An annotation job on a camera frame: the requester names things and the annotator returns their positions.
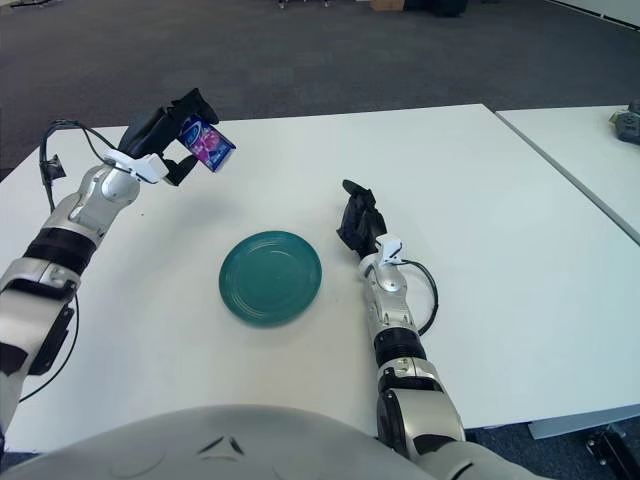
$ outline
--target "tabletop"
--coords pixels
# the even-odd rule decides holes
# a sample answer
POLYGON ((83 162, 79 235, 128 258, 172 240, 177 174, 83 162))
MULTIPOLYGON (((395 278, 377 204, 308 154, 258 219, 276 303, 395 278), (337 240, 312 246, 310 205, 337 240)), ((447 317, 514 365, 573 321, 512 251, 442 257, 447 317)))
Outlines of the tabletop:
POLYGON ((624 106, 498 112, 640 244, 640 146, 616 137, 624 106))
MULTIPOLYGON (((229 403, 301 408, 375 434, 358 260, 335 233, 344 178, 373 190, 404 256, 438 282, 440 311, 423 343, 465 427, 640 403, 630 371, 640 248, 484 106, 220 129, 238 146, 222 170, 198 165, 179 188, 143 184, 114 222, 83 277, 71 360, 20 405, 10 450, 229 403), (316 249, 322 285, 294 322, 255 329, 224 306, 218 273, 239 241, 272 229, 316 249)), ((116 141, 124 127, 100 131, 116 141)), ((49 152, 68 173, 54 186, 59 200, 96 160, 77 131, 53 135, 49 152)), ((174 143, 167 156, 185 154, 174 143)), ((0 184, 0 264, 24 253, 46 217, 32 154, 0 184)), ((428 289, 406 274, 414 316, 426 318, 428 289)), ((45 379, 29 379, 25 393, 45 379)))

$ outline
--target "teal plate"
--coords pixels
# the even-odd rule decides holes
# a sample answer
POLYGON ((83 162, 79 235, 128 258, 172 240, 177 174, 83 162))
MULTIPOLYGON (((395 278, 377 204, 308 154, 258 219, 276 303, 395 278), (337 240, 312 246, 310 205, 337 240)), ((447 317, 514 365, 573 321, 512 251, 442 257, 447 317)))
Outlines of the teal plate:
POLYGON ((313 301, 322 268, 315 250, 288 232, 262 232, 236 245, 220 269, 225 305, 252 325, 281 325, 313 301))

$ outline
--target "gray carpet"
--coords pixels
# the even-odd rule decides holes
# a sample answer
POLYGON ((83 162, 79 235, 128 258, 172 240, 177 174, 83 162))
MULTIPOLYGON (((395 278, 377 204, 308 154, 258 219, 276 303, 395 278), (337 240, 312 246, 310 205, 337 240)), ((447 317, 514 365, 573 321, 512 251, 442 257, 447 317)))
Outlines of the gray carpet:
MULTIPOLYGON (((640 34, 543 0, 471 0, 462 18, 366 3, 63 0, 0 8, 0 178, 49 121, 125 125, 198 86, 222 119, 484 103, 610 105, 640 96, 640 34)), ((640 422, 623 422, 640 454, 640 422)), ((611 480, 584 433, 476 432, 534 472, 611 480)))

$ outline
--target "black cable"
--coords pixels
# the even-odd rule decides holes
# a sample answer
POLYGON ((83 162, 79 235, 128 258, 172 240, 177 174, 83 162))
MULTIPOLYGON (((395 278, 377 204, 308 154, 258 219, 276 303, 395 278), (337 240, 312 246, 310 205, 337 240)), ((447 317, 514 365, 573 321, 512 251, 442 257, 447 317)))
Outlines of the black cable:
POLYGON ((40 385, 38 388, 36 388, 33 392, 31 392, 31 393, 25 395, 24 397, 22 397, 20 400, 18 400, 18 403, 22 403, 25 400, 30 399, 35 394, 41 392, 51 382, 53 382, 56 379, 56 377, 58 375, 60 375, 60 372, 62 372, 64 367, 67 365, 67 362, 71 358, 71 354, 73 353, 73 349, 76 347, 76 342, 78 341, 78 332, 80 331, 80 303, 78 302, 78 295, 77 294, 75 295, 74 299, 75 299, 75 302, 76 302, 76 331, 73 334, 73 341, 71 342, 71 348, 69 348, 69 352, 67 353, 67 356, 65 357, 64 361, 60 365, 60 368, 58 368, 58 370, 56 370, 56 373, 54 373, 51 376, 51 378, 49 378, 49 380, 44 382, 42 385, 40 385))
POLYGON ((438 307, 440 306, 440 304, 438 303, 439 301, 438 287, 436 286, 436 281, 433 278, 433 275, 431 275, 431 272, 427 269, 427 267, 422 265, 420 262, 414 262, 413 260, 405 260, 403 258, 402 263, 400 263, 399 265, 412 265, 416 267, 418 270, 420 270, 424 274, 425 277, 427 277, 427 281, 431 286, 431 291, 433 293, 433 308, 431 309, 431 315, 427 319, 427 323, 425 323, 422 327, 418 329, 418 333, 420 334, 420 336, 422 336, 425 334, 427 330, 431 328, 431 325, 433 325, 433 322, 436 319, 436 314, 438 313, 438 307))

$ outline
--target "white cable clip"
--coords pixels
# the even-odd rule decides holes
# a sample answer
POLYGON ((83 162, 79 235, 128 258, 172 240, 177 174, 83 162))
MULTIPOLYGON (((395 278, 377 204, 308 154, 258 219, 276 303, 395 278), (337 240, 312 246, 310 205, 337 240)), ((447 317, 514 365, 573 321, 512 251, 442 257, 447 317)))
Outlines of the white cable clip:
POLYGON ((149 183, 158 183, 169 173, 169 169, 156 153, 136 159, 110 148, 104 152, 102 158, 107 163, 114 162, 116 166, 128 170, 132 177, 149 183))
POLYGON ((402 240, 392 233, 385 233, 376 237, 378 251, 367 255, 360 262, 358 270, 365 277, 372 266, 383 267, 385 265, 400 265, 402 259, 398 256, 402 250, 402 240))

